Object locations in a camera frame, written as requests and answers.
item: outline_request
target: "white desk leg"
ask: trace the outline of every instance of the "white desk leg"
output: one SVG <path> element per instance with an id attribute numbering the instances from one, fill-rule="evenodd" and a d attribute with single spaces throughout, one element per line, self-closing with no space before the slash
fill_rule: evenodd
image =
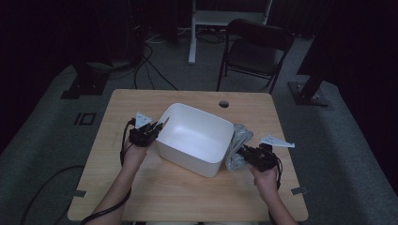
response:
<path id="1" fill-rule="evenodd" d="M 191 18 L 191 46 L 190 46 L 190 56 L 188 59 L 188 63 L 190 65 L 195 64 L 195 57 L 196 57 L 196 0 L 192 0 L 192 18 Z"/>

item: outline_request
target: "cable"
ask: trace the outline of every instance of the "cable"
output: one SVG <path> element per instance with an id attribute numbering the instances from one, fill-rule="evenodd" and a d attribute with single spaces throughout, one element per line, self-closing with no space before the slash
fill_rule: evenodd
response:
<path id="1" fill-rule="evenodd" d="M 134 82 L 133 82 L 132 85 L 134 85 L 135 89 L 138 89 L 138 86 L 137 86 L 137 74 L 138 74 L 139 69 L 147 62 L 147 63 L 149 63 L 150 66 L 152 66 L 152 67 L 156 70 L 156 72 L 157 72 L 167 83 L 169 83 L 175 90 L 178 90 L 178 89 L 177 89 L 172 83 L 170 83 L 170 82 L 158 71 L 158 69 L 149 61 L 149 58 L 150 58 L 150 56 L 151 56 L 152 53 L 153 53 L 153 49 L 152 49 L 152 47 L 150 47 L 148 44 L 145 44 L 145 46 L 150 50 L 150 54 L 149 54 L 148 57 L 146 57 L 146 56 L 143 55 L 143 58 L 144 58 L 145 60 L 144 60 L 144 61 L 140 64 L 140 66 L 138 66 L 138 67 L 136 68 L 136 70 L 134 71 Z"/>
<path id="2" fill-rule="evenodd" d="M 125 145 L 124 145 L 124 143 L 125 143 L 125 140 L 126 140 L 126 134 L 127 134 L 127 130 L 128 130 L 128 128 L 129 128 L 129 125 L 134 125 L 133 120 L 130 120 L 130 121 L 126 124 L 126 126 L 125 126 L 125 128 L 124 128 L 124 130 L 123 130 L 122 147 L 121 147 L 121 150 L 120 150 L 120 164 L 121 164 L 122 166 L 123 166 L 124 156 L 125 156 L 126 152 L 134 145 L 134 143 L 132 143 L 132 144 L 125 150 Z M 90 216 L 88 216 L 88 217 L 86 217 L 85 219 L 83 219 L 82 222 L 81 222 L 80 224 L 81 224 L 81 225 L 84 225 L 84 224 L 86 224 L 88 221 L 91 221 L 91 220 L 93 220 L 93 219 L 95 219 L 95 218 L 100 218 L 100 217 L 102 217 L 102 216 L 104 216 L 104 215 L 107 215 L 107 214 L 110 214 L 110 213 L 114 212 L 114 210 L 118 209 L 120 206 L 122 206 L 123 204 L 126 203 L 126 201 L 130 198 L 130 195 L 131 195 L 131 187 L 130 187 L 130 189 L 129 189 L 129 192 L 126 194 L 126 196 L 123 198 L 122 201 L 120 201 L 119 203 L 117 203 L 116 205 L 114 205 L 114 206 L 112 206 L 112 207 L 110 207 L 110 208 L 108 208 L 108 209 L 102 210 L 102 211 L 100 211 L 100 212 L 98 212 L 98 213 L 91 214 Z"/>
<path id="3" fill-rule="evenodd" d="M 48 183 L 50 183 L 50 181 L 52 181 L 57 175 L 59 175 L 59 174 L 61 174 L 61 173 L 63 173 L 63 172 L 66 172 L 66 171 L 72 170 L 72 169 L 81 169 L 81 168 L 84 168 L 84 166 L 70 166 L 70 167 L 67 167 L 67 168 L 65 168 L 65 169 L 63 169 L 63 170 L 61 170 L 61 171 L 58 171 L 58 172 L 56 172 L 55 174 L 53 174 L 53 175 L 40 187 L 40 189 L 38 190 L 38 192 L 36 192 L 35 196 L 32 198 L 32 200 L 31 200 L 31 201 L 29 202 L 29 204 L 26 206 L 26 208 L 25 208 L 25 210 L 24 210 L 24 212 L 23 212 L 23 217 L 21 218 L 21 225 L 24 225 L 24 224 L 25 224 L 27 215 L 28 215 L 28 213 L 29 213 L 29 211 L 30 211 L 30 208 L 32 207 L 33 203 L 35 202 L 35 200 L 36 200 L 36 198 L 38 197 L 38 195 L 40 194 L 40 192 L 48 185 Z M 62 216 L 58 218 L 58 220 L 55 222 L 55 224 L 59 223 L 59 221 L 61 220 L 61 218 L 62 218 L 65 214 L 66 214 L 66 213 L 65 213 L 65 211 L 64 211 L 64 213 L 62 214 Z"/>

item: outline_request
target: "dark curtain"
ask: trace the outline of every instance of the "dark curtain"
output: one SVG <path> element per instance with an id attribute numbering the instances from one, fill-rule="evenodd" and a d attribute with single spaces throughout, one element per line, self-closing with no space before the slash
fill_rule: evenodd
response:
<path id="1" fill-rule="evenodd" d="M 334 0 L 273 0 L 268 24 L 311 38 L 319 31 Z"/>
<path id="2" fill-rule="evenodd" d="M 397 25 L 396 1 L 336 0 L 298 74 L 336 84 L 398 193 Z"/>

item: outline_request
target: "person's hand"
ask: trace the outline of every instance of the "person's hand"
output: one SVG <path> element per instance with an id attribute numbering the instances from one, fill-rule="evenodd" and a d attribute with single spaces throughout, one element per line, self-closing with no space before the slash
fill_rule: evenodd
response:
<path id="1" fill-rule="evenodd" d="M 279 197 L 276 166 L 264 172 L 259 172 L 254 166 L 251 166 L 250 171 L 254 176 L 254 184 L 257 186 L 263 201 L 269 203 L 274 198 Z"/>
<path id="2" fill-rule="evenodd" d="M 143 163 L 146 151 L 149 147 L 150 145 L 148 147 L 139 147 L 135 144 L 131 144 L 130 140 L 126 139 L 124 143 L 125 156 L 123 168 L 136 173 L 139 170 L 140 165 Z"/>

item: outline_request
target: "small white object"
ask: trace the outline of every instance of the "small white object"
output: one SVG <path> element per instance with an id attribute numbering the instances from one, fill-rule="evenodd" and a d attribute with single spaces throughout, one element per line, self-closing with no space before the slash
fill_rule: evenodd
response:
<path id="1" fill-rule="evenodd" d="M 234 135 L 231 122 L 176 103 L 159 123 L 165 123 L 155 141 L 162 158 L 205 177 L 217 174 Z"/>
<path id="2" fill-rule="evenodd" d="M 146 115 L 137 112 L 137 115 L 135 116 L 135 128 L 142 128 L 143 126 L 149 124 L 152 122 L 152 118 L 147 117 Z"/>
<path id="3" fill-rule="evenodd" d="M 274 138 L 270 135 L 268 135 L 266 138 L 262 138 L 261 143 L 267 143 L 272 146 L 280 146 L 280 147 L 291 147 L 291 148 L 295 147 L 295 145 L 293 143 L 284 142 L 284 141 Z"/>

